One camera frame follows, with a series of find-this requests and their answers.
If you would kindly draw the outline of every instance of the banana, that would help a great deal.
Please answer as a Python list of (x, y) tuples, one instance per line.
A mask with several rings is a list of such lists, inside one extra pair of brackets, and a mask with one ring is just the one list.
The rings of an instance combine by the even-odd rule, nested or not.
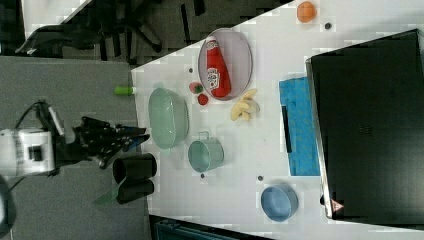
[(241, 117), (243, 118), (243, 120), (246, 120), (246, 121), (250, 120), (250, 115), (247, 112), (241, 112)]
[(256, 92), (257, 91), (258, 90), (256, 90), (256, 88), (250, 89), (245, 94), (243, 94), (243, 96), (241, 97), (241, 99), (242, 100), (252, 100), (252, 98), (256, 95)]
[(241, 117), (250, 121), (251, 115), (259, 112), (259, 105), (252, 100), (256, 92), (256, 89), (250, 89), (234, 104), (230, 114), (231, 120), (235, 121)]

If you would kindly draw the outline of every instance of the black cup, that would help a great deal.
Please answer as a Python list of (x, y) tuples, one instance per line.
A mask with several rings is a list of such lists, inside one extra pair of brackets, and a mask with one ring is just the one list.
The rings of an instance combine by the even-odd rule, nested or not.
[(155, 191), (155, 185), (150, 179), (128, 181), (126, 180), (118, 191), (116, 200), (119, 204), (125, 204), (136, 199), (145, 197)]
[(150, 153), (118, 158), (113, 163), (113, 176), (117, 183), (125, 177), (127, 177), (126, 181), (148, 179), (155, 176), (156, 172), (156, 159)]
[(118, 203), (125, 204), (152, 194), (155, 186), (148, 178), (156, 172), (156, 159), (150, 153), (116, 159), (113, 163), (115, 181), (120, 183), (126, 177), (116, 197)]

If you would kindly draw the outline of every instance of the office chair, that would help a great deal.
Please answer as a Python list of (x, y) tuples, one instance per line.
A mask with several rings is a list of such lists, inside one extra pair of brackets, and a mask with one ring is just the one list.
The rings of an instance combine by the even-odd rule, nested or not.
[(75, 16), (69, 22), (61, 25), (51, 25), (38, 28), (34, 31), (28, 40), (15, 52), (28, 53), (32, 55), (38, 51), (51, 53), (54, 46), (59, 50), (63, 46), (73, 47), (79, 50), (93, 49), (95, 44), (100, 44), (101, 58), (107, 60), (105, 52), (105, 39), (113, 37), (115, 56), (120, 55), (119, 34), (126, 32), (127, 42), (127, 61), (131, 61), (131, 37), (135, 33), (149, 44), (155, 52), (162, 50), (160, 39), (150, 32), (157, 39), (154, 43), (140, 30), (141, 27), (149, 27), (146, 23), (138, 20), (141, 12), (150, 1), (145, 0), (133, 12), (131, 12), (131, 0), (119, 0), (119, 3), (126, 5), (126, 14), (122, 19), (116, 18), (116, 2), (114, 0), (94, 0), (86, 9)]

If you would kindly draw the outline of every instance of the gray carpet floor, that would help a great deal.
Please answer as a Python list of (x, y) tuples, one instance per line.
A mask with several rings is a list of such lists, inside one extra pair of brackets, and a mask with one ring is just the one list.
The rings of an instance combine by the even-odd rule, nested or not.
[[(13, 128), (34, 102), (46, 99), (69, 126), (82, 116), (112, 124), (137, 125), (133, 96), (113, 95), (128, 84), (127, 63), (0, 57), (0, 129)], [(37, 127), (29, 114), (22, 127)], [(8, 182), (12, 186), (18, 179)], [(98, 207), (93, 201), (117, 184), (112, 168), (95, 161), (63, 167), (54, 177), (29, 176), (12, 190), (11, 234), (5, 240), (150, 239), (147, 201), (116, 202)]]

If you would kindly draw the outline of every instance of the mint green bowl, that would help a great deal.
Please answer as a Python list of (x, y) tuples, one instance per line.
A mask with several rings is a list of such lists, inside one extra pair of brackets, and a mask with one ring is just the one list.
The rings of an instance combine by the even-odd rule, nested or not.
[(172, 148), (187, 136), (186, 103), (169, 89), (157, 88), (150, 95), (149, 119), (153, 141), (161, 149)]

